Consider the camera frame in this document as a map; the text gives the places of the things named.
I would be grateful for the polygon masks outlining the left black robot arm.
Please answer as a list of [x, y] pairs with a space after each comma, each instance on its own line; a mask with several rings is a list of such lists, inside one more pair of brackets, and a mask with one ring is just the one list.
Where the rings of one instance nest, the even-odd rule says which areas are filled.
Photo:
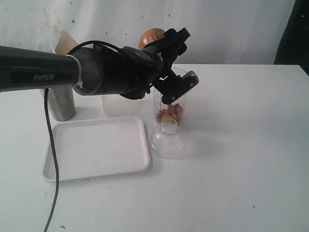
[[162, 94], [162, 102], [171, 104], [199, 83], [194, 71], [180, 76], [171, 68], [186, 51], [189, 36], [187, 29], [169, 29], [141, 50], [92, 40], [66, 55], [3, 46], [0, 89], [68, 86], [82, 96], [119, 94], [139, 100], [154, 87]]

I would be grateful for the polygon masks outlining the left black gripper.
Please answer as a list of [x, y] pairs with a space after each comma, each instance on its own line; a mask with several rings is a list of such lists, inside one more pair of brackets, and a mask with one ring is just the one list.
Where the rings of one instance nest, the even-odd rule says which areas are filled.
[[120, 96], [129, 100], [143, 99], [154, 82], [155, 89], [162, 95], [162, 103], [171, 104], [199, 83], [194, 71], [179, 76], [173, 70], [168, 70], [157, 79], [164, 68], [170, 68], [187, 50], [185, 42], [191, 36], [186, 28], [180, 31], [168, 29], [164, 35], [164, 38], [147, 44], [142, 50], [130, 46], [118, 49], [118, 53], [125, 59], [125, 79], [128, 81], [125, 90], [119, 93]]

